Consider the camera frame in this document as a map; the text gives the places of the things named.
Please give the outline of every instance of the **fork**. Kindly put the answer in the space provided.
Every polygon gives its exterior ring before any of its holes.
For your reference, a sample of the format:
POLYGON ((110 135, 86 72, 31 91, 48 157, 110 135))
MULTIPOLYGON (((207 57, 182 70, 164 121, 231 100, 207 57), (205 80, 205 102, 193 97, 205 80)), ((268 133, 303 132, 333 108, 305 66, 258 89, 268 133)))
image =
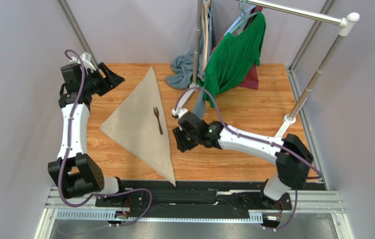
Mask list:
POLYGON ((162 132, 162 127, 161 127, 161 123, 159 122, 159 111, 158 111, 158 107, 153 107, 153 113, 155 113, 155 116, 156 118, 158 119, 158 125, 159 125, 159 132, 161 133, 161 135, 164 134, 164 132, 162 132))

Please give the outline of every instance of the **wooden tabletop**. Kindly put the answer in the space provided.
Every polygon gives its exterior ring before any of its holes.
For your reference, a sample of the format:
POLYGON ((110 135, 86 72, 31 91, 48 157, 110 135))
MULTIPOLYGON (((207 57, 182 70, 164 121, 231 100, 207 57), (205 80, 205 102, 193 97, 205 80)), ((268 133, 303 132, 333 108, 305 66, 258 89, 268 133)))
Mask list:
MULTIPOLYGON (((276 173, 276 168, 271 163, 238 151, 223 151, 200 145, 184 153, 177 149, 172 129, 178 124, 171 116, 171 109, 183 91, 170 87, 165 81, 166 76, 174 74, 169 64, 107 66, 124 77, 125 82, 102 97, 93 97, 87 125, 88 154, 105 175, 118 176, 121 179, 163 179, 143 161, 99 130, 99 126, 134 90, 150 67, 155 70, 161 91, 167 121, 167 127, 162 127, 169 131, 176 180, 263 181, 276 173)), ((282 124, 283 116, 289 113, 294 105, 292 90, 283 64, 262 64, 257 68, 257 72, 258 90, 233 88, 218 95, 217 104, 226 123, 241 130, 274 136, 282 124)), ((187 109, 193 110, 197 96, 196 92, 185 105, 187 109)), ((218 120, 215 109, 211 109, 208 103, 204 120, 207 123, 218 120)), ((306 144, 299 117, 288 132, 296 134, 306 144)))

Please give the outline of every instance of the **white backdrop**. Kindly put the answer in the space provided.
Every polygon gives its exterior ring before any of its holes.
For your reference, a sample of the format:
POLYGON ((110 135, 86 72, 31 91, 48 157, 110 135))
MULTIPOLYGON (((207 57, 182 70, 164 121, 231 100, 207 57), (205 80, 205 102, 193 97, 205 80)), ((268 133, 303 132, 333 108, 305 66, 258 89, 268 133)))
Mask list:
MULTIPOLYGON (((334 15, 361 20, 342 42, 305 109, 325 179, 340 191, 355 238, 375 239, 375 2, 338 1, 334 15)), ((339 28, 324 25, 296 76, 303 89, 339 28)))
MULTIPOLYGON (((318 12, 325 1, 273 2, 318 12)), ((214 3, 214 27, 219 39, 240 15, 239 2, 214 3)), ((99 62, 171 62, 193 49, 196 0, 68 0, 68 4, 99 62)), ((289 65, 313 20, 270 9, 263 13, 267 29, 261 62, 289 65)))
POLYGON ((81 51, 56 1, 0 1, 0 239, 34 237, 53 183, 66 48, 81 51))

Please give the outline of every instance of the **green shirt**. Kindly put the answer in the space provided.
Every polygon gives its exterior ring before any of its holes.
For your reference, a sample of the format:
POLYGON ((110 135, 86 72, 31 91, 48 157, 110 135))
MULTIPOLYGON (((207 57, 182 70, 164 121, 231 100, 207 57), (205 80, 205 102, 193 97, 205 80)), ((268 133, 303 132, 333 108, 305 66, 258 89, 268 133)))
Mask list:
MULTIPOLYGON (((238 86, 255 63, 259 66, 265 33, 265 17, 261 12, 238 36, 227 33, 212 54, 205 71, 204 83, 198 81, 214 97, 238 86)), ((214 104, 204 94, 211 107, 214 104)))

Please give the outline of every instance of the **blue-gray cloth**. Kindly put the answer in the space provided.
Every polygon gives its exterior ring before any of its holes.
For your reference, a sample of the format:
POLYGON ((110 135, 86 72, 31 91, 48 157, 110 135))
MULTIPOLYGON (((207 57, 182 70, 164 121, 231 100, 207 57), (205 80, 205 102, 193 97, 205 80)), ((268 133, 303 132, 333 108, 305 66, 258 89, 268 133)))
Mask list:
MULTIPOLYGON (((214 10, 214 4, 209 9, 209 41, 208 41, 208 59, 211 56, 211 50, 217 45, 215 38, 215 31, 212 22, 212 12, 214 10)), ((198 80, 202 82, 205 80, 205 72, 203 69, 203 34, 201 34, 199 40, 199 67, 198 67, 198 80)), ((171 63, 171 69, 176 73, 176 75, 168 76, 165 78, 167 83, 177 89, 187 89, 192 82, 193 77, 193 60, 194 60, 194 50, 189 51, 186 55, 178 56, 171 63)), ((205 115, 205 104, 203 100, 203 92, 199 94, 199 98, 196 101, 193 113, 199 118, 203 118, 205 115)))

